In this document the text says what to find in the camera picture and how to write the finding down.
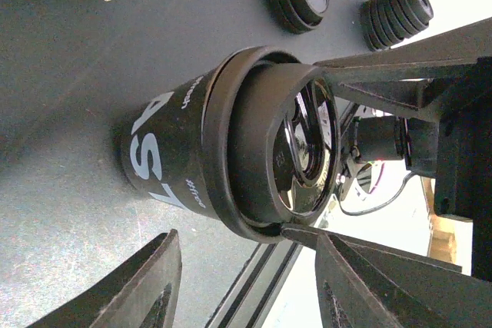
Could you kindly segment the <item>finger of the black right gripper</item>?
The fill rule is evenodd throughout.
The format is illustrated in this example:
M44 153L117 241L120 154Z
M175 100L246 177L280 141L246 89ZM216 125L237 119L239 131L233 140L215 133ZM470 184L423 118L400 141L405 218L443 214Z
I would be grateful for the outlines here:
M281 226L283 237L298 244L315 249L322 236L339 240L368 260L377 270L405 290L425 287L444 290L454 286L464 275L460 268L451 263L423 257L415 253L337 234L316 227L300 224Z
M491 20L316 65L340 98L399 117L444 121L491 101Z

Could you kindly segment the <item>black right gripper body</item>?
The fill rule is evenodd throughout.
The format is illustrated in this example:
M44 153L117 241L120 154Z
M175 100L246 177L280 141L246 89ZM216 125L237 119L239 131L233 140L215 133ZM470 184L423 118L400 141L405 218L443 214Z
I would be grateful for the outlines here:
M420 66L418 117L436 121L437 215L473 224L471 275L491 280L491 59Z

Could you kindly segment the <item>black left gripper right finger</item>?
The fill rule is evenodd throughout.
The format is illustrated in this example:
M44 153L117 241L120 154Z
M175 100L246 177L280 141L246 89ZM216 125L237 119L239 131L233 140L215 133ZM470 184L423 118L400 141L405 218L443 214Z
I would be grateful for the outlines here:
M317 237L315 275L324 327L434 326L434 312L336 236Z

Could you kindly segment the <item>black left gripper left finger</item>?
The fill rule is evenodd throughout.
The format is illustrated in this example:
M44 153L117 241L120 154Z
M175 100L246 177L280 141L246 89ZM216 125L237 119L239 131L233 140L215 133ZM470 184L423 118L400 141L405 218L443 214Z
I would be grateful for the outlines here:
M31 327L171 327L182 261L178 232L159 234L93 287Z

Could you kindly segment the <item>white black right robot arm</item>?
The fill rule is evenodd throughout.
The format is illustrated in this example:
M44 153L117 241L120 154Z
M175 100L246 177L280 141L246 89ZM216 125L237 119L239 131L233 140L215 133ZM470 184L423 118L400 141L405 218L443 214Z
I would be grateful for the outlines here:
M327 275L348 276L374 292L448 289L491 293L491 22L483 20L414 44L373 55L279 64L272 69L289 94L319 84L330 96L384 111L382 118L334 127L327 163L332 187L337 168L351 174L373 160L405 161L410 174L437 182L435 212L474 224L472 271L463 276L399 250L317 230L289 218L274 226L280 239L306 247L334 247Z

